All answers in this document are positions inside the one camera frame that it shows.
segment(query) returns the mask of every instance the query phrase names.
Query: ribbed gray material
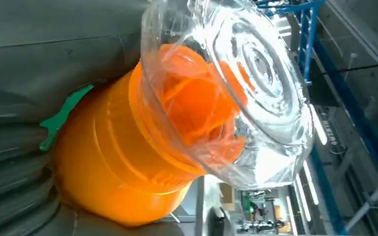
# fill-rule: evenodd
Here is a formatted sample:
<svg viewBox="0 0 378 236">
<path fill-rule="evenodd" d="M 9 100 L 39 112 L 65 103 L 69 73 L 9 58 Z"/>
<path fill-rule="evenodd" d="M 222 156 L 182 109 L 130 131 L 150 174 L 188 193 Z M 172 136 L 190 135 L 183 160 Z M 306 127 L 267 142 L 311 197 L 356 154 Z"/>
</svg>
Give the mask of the ribbed gray material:
<svg viewBox="0 0 378 236">
<path fill-rule="evenodd" d="M 76 89 L 139 60 L 145 0 L 0 0 L 0 236 L 182 235 L 174 224 L 129 230 L 60 204 L 52 157 L 39 150 Z"/>
</svg>

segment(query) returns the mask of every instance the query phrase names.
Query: metal pole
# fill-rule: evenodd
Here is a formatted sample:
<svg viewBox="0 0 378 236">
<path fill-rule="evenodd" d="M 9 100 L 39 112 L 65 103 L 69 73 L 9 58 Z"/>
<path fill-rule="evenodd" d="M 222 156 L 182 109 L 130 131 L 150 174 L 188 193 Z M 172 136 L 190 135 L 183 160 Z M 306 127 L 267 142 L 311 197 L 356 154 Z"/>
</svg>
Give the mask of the metal pole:
<svg viewBox="0 0 378 236">
<path fill-rule="evenodd" d="M 369 211 L 373 202 L 378 200 L 378 188 L 376 191 L 370 196 L 368 201 L 363 204 L 359 211 L 353 216 L 353 218 L 346 224 L 346 232 L 348 232 L 357 222 Z"/>
<path fill-rule="evenodd" d="M 343 176 L 346 174 L 348 168 L 351 165 L 351 162 L 353 161 L 355 155 L 353 153 L 354 147 L 351 149 L 348 149 L 346 151 L 346 154 L 344 155 L 344 158 L 340 164 L 340 166 L 336 170 L 336 174 L 334 179 L 332 180 L 332 186 L 337 187 L 340 183 L 340 180 L 343 178 Z"/>
</svg>

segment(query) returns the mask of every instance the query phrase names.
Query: orange plastic container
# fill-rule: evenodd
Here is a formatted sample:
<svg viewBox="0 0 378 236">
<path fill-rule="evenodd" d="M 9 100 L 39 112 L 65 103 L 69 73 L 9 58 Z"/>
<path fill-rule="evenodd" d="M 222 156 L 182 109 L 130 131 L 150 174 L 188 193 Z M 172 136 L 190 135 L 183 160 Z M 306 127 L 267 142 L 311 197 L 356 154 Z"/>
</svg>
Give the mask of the orange plastic container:
<svg viewBox="0 0 378 236">
<path fill-rule="evenodd" d="M 93 91 L 63 126 L 56 183 L 63 198 L 126 226 L 165 217 L 204 172 L 155 150 L 137 106 L 141 67 Z"/>
<path fill-rule="evenodd" d="M 159 102 L 169 110 L 182 144 L 213 140 L 209 149 L 233 162 L 244 139 L 233 136 L 239 108 L 220 89 L 219 75 L 184 46 L 169 59 L 163 61 L 165 86 Z M 185 72 L 194 61 L 192 70 L 200 73 Z M 126 226 L 165 217 L 181 203 L 191 182 L 205 174 L 200 164 L 173 147 L 177 137 L 166 137 L 156 123 L 159 116 L 143 102 L 141 75 L 138 64 L 116 83 L 86 95 L 69 115 L 55 147 L 56 183 L 63 198 Z M 225 75 L 233 81 L 229 68 Z M 197 101 L 193 93 L 214 96 Z M 169 109 L 172 98 L 175 106 Z M 204 125 L 206 120 L 213 125 Z"/>
</svg>

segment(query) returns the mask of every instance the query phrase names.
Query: metal pipe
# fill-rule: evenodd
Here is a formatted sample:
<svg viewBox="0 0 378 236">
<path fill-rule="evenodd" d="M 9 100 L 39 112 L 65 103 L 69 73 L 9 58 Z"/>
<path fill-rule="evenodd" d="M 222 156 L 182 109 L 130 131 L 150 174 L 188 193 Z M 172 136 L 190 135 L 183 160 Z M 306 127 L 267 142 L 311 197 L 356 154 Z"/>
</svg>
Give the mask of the metal pipe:
<svg viewBox="0 0 378 236">
<path fill-rule="evenodd" d="M 346 224 L 346 232 L 348 232 L 357 222 L 363 218 L 363 216 L 369 211 L 373 202 L 378 200 L 378 188 L 376 191 L 370 196 L 368 201 L 363 204 L 363 206 L 356 212 L 353 218 Z"/>
</svg>

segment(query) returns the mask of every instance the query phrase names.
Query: fluorescent light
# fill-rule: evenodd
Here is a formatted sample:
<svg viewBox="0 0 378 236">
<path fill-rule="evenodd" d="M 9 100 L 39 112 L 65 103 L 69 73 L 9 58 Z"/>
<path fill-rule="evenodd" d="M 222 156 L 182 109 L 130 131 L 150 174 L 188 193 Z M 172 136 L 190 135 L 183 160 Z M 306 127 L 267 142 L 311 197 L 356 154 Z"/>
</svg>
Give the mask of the fluorescent light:
<svg viewBox="0 0 378 236">
<path fill-rule="evenodd" d="M 302 186 L 301 178 L 296 175 L 296 184 L 298 185 L 299 195 L 301 196 L 302 205 L 304 206 L 305 216 L 307 221 L 311 221 L 311 214 L 309 213 L 308 203 L 305 198 L 304 188 Z"/>
<path fill-rule="evenodd" d="M 296 229 L 295 217 L 293 215 L 293 210 L 292 210 L 292 203 L 290 203 L 289 196 L 286 196 L 286 201 L 287 201 L 287 208 L 289 211 L 290 224 L 292 225 L 293 235 L 298 235 L 298 230 Z"/>
<path fill-rule="evenodd" d="M 325 134 L 324 128 L 322 128 L 321 121 L 319 120 L 318 115 L 316 114 L 314 106 L 309 105 L 312 112 L 312 117 L 314 118 L 316 133 L 318 134 L 319 140 L 323 145 L 327 144 L 327 135 Z"/>
<path fill-rule="evenodd" d="M 306 160 L 304 161 L 304 171 L 305 171 L 305 174 L 307 176 L 308 182 L 311 182 L 312 176 L 311 176 L 311 172 L 309 171 L 308 163 L 306 162 Z"/>
<path fill-rule="evenodd" d="M 304 171 L 307 176 L 308 186 L 311 191 L 312 200 L 315 205 L 318 205 L 319 204 L 318 196 L 316 195 L 315 186 L 314 186 L 314 183 L 312 182 L 311 172 L 309 170 L 308 163 L 306 161 L 304 161 Z"/>
<path fill-rule="evenodd" d="M 291 36 L 291 35 L 292 35 L 292 32 L 286 32 L 286 33 L 280 34 L 281 37 L 286 37 L 286 36 Z"/>
<path fill-rule="evenodd" d="M 312 200 L 314 201 L 314 204 L 318 205 L 319 204 L 319 200 L 318 200 L 318 196 L 316 195 L 314 183 L 312 181 L 308 182 L 308 186 L 309 186 L 309 189 L 311 191 Z"/>
</svg>

